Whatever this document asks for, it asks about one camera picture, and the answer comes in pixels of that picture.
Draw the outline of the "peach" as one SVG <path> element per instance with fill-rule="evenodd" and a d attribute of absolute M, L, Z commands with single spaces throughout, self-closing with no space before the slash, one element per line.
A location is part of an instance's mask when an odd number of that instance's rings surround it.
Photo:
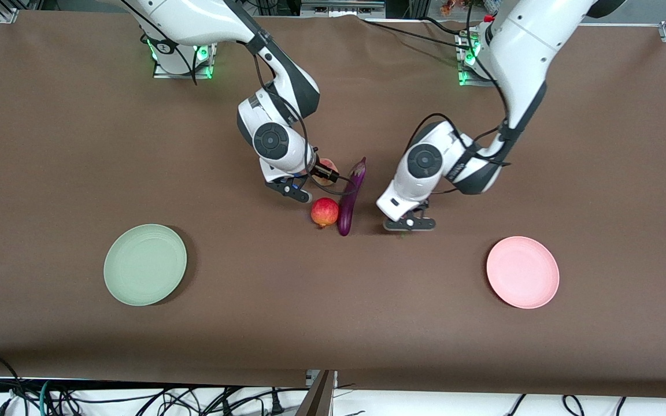
<path fill-rule="evenodd" d="M 318 158 L 312 170 L 312 175 L 313 179 L 323 187 L 335 184 L 338 177 L 340 177 L 335 163 L 328 158 Z"/>

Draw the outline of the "purple eggplant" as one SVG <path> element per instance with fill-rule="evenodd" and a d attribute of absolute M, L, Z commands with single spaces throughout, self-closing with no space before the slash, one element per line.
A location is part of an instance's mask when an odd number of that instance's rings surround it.
<path fill-rule="evenodd" d="M 363 157 L 359 163 L 356 163 L 351 169 L 344 196 L 340 199 L 340 211 L 338 222 L 338 232 L 341 236 L 349 234 L 352 228 L 353 213 L 359 190 L 367 176 L 367 158 Z"/>

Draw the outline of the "red pomegranate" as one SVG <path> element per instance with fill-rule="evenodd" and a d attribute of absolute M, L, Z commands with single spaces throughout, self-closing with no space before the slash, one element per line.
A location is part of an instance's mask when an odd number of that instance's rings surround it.
<path fill-rule="evenodd" d="M 320 198 L 311 205 L 310 217 L 320 229 L 335 225 L 340 215 L 340 205 L 331 198 Z"/>

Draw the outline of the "brown table cover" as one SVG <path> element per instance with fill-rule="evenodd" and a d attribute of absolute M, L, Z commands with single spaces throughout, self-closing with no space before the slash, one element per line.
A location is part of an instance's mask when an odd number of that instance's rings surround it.
<path fill-rule="evenodd" d="M 27 12 L 0 25 L 0 357 L 22 377 L 666 396 L 666 44 L 579 27 L 489 192 L 437 195 L 437 225 L 388 233 L 375 202 L 418 123 L 469 135 L 503 116 L 445 46 L 357 18 L 263 18 L 321 90 L 305 122 L 341 169 L 367 158 L 350 235 L 267 189 L 239 134 L 259 88 L 244 46 L 213 79 L 151 76 L 130 15 Z M 103 279 L 143 224 L 187 270 L 128 306 Z M 558 263 L 534 310 L 491 289 L 490 249 L 525 236 Z"/>

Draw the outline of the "pink plate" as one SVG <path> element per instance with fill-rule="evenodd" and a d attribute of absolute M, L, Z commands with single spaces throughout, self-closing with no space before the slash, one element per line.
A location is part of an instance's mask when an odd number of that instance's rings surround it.
<path fill-rule="evenodd" d="M 560 285 L 553 254 L 537 240 L 520 235 L 493 245 L 486 259 L 486 274 L 502 301 L 523 310 L 547 305 Z"/>

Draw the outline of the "green plate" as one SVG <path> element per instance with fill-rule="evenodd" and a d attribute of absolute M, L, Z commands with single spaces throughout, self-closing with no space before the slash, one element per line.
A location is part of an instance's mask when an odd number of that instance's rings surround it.
<path fill-rule="evenodd" d="M 114 298 L 149 306 L 171 295 L 187 270 L 187 247 L 168 226 L 143 224 L 124 232 L 109 248 L 103 279 Z"/>

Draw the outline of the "grey metal box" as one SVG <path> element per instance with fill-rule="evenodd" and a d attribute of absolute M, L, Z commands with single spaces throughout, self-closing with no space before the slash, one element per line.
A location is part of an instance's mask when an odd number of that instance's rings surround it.
<path fill-rule="evenodd" d="M 301 17 L 386 18 L 385 0 L 301 0 Z"/>

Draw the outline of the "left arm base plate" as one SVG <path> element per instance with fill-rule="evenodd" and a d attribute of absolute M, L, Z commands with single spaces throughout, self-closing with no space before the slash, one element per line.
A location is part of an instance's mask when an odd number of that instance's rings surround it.
<path fill-rule="evenodd" d="M 454 36 L 457 48 L 457 69 L 459 83 L 462 86 L 488 87 L 493 84 L 491 78 L 478 63 L 479 53 L 483 45 L 479 41 L 478 32 L 462 29 Z"/>

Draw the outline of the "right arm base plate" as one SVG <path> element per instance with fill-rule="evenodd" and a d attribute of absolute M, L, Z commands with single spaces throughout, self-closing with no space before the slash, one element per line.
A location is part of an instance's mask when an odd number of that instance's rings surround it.
<path fill-rule="evenodd" d="M 142 35 L 155 62 L 153 76 L 159 79 L 211 79 L 217 44 L 188 46 L 172 44 L 168 39 L 155 40 Z"/>

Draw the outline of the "aluminium profile post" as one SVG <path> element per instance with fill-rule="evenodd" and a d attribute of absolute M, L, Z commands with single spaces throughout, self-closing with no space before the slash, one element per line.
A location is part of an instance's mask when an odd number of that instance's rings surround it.
<path fill-rule="evenodd" d="M 332 416 L 333 394 L 338 387 L 335 370 L 308 370 L 309 389 L 294 416 Z"/>

